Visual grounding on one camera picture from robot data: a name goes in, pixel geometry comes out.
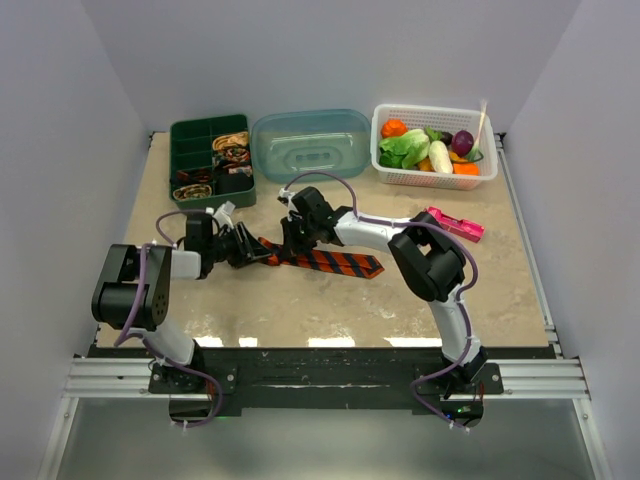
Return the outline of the white toy radish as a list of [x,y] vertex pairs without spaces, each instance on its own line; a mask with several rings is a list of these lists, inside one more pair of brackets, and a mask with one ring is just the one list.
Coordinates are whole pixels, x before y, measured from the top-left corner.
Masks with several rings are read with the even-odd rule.
[[447,146],[441,141],[433,141],[430,144],[428,157],[434,171],[442,174],[452,174],[453,166]]

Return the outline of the orange navy striped tie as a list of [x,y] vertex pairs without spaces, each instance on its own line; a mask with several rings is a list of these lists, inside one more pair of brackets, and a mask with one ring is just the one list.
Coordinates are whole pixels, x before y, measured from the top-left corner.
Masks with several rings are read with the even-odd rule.
[[270,242],[264,237],[259,237],[258,241],[272,253],[261,260],[261,263],[269,266],[288,265],[362,279],[373,279],[384,271],[384,266],[373,255],[313,249],[309,253],[285,259],[281,244]]

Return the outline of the white perforated plastic basket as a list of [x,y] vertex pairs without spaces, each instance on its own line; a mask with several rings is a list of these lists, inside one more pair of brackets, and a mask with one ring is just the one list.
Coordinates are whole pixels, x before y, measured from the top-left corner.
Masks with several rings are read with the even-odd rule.
[[381,104],[370,151],[385,184],[469,191],[498,174],[486,100],[476,110]]

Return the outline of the rolled red brown tie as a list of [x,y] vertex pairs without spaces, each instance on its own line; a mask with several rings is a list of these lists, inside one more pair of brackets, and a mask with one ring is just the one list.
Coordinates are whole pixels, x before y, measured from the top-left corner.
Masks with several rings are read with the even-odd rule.
[[210,169],[180,170],[175,175],[175,182],[181,185],[205,184],[212,179]]

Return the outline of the pink rectangular box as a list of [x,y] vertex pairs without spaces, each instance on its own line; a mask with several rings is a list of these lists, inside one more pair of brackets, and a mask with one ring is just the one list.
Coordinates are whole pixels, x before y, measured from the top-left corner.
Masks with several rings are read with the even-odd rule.
[[478,243],[484,236],[485,228],[467,219],[457,219],[444,214],[440,209],[430,206],[426,209],[438,224],[447,232]]

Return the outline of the green compartment organizer box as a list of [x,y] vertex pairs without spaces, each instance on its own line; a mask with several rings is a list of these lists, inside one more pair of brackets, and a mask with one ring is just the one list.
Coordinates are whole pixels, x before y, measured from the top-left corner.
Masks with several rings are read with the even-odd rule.
[[[249,145],[246,148],[229,148],[224,151],[214,151],[212,141],[215,137],[247,131],[249,125],[243,114],[233,114],[218,117],[183,120],[170,127],[169,150],[169,198],[181,210],[205,207],[218,207],[226,201],[232,202],[238,208],[253,206],[257,201],[256,180]],[[251,156],[251,170],[237,173],[215,171],[212,165],[213,156],[225,151],[248,151]],[[175,182],[175,175],[180,170],[210,169],[213,179],[210,184],[213,192],[208,198],[176,202],[172,192],[186,186]]]

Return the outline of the purple toy onion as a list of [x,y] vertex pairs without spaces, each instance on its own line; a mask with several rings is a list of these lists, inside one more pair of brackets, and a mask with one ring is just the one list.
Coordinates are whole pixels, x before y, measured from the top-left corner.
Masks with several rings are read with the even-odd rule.
[[468,155],[474,146],[474,137],[467,130],[458,131],[451,141],[451,150],[459,157]]

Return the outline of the rolled patterned tie top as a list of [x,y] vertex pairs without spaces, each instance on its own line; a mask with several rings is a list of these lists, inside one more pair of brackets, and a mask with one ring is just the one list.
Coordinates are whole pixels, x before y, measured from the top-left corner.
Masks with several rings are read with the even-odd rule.
[[247,131],[220,135],[212,141],[212,149],[214,151],[224,151],[229,148],[246,148],[248,145],[249,133]]

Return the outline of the orange toy pumpkin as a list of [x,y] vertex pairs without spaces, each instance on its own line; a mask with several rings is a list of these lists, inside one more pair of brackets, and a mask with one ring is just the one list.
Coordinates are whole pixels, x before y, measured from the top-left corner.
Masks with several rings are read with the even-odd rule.
[[399,137],[408,131],[407,126],[400,119],[389,119],[381,127],[380,133],[383,139]]

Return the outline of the green toy lettuce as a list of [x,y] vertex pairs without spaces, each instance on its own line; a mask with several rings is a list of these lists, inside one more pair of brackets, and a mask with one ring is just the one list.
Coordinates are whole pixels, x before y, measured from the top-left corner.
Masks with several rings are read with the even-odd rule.
[[430,138],[424,130],[414,129],[401,136],[379,142],[379,164],[385,168],[413,169],[429,153]]

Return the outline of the orange toy carrot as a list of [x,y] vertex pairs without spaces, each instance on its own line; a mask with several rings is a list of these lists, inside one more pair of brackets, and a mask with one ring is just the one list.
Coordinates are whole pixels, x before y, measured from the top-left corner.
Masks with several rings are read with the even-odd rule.
[[479,176],[480,170],[475,163],[462,162],[453,164],[453,172],[457,175]]

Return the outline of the rolled floral tie front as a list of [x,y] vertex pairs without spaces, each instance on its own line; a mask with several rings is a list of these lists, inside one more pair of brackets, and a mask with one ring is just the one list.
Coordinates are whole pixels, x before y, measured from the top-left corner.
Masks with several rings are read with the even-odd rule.
[[212,195],[213,189],[210,184],[192,184],[177,188],[172,192],[172,197],[176,202],[187,200],[208,198]]

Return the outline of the dark purple toy eggplant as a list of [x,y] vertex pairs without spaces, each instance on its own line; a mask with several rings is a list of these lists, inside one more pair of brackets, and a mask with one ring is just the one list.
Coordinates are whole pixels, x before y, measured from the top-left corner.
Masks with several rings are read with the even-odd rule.
[[446,131],[437,131],[435,136],[438,141],[441,141],[446,146],[450,146],[453,140],[453,135]]

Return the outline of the yellow toy pepper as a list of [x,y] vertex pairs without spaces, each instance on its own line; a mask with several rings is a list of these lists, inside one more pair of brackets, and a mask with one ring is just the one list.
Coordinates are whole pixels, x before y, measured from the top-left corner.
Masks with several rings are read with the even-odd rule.
[[428,157],[426,157],[425,159],[423,159],[419,164],[418,164],[418,168],[420,171],[423,172],[434,172],[434,168],[430,162],[430,159]]

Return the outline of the aluminium frame rail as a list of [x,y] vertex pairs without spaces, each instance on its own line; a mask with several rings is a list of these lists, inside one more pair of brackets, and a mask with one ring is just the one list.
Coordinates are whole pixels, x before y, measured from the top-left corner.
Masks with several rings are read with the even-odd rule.
[[[345,363],[331,362],[326,367],[288,368],[282,362],[265,369],[264,388],[372,388],[372,380],[357,384],[354,374],[338,377],[337,368]],[[84,358],[72,361],[56,421],[37,477],[57,477],[63,453],[81,398],[161,398],[149,390],[156,375],[149,371],[151,361],[134,358]],[[571,400],[578,418],[591,468],[598,479],[612,477],[604,446],[595,423],[586,378],[577,359],[495,359],[485,364],[476,377],[485,387],[484,398],[506,400]]]

